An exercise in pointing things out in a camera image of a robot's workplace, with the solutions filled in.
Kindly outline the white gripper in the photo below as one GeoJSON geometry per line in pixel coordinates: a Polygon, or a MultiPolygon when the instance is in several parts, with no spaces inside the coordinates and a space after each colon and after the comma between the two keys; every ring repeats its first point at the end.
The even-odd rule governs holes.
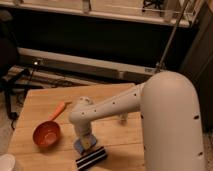
{"type": "Polygon", "coordinates": [[[90,122],[75,122],[75,133],[78,137],[84,137],[92,132],[92,126],[90,122]]]}

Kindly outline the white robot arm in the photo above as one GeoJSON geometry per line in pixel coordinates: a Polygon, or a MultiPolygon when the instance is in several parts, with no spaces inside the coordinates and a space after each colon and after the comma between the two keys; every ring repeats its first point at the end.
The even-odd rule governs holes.
{"type": "Polygon", "coordinates": [[[184,75],[164,71],[102,102],[80,99],[69,115],[78,140],[90,141],[91,123],[141,114],[146,171],[205,171],[197,92],[184,75]]]}

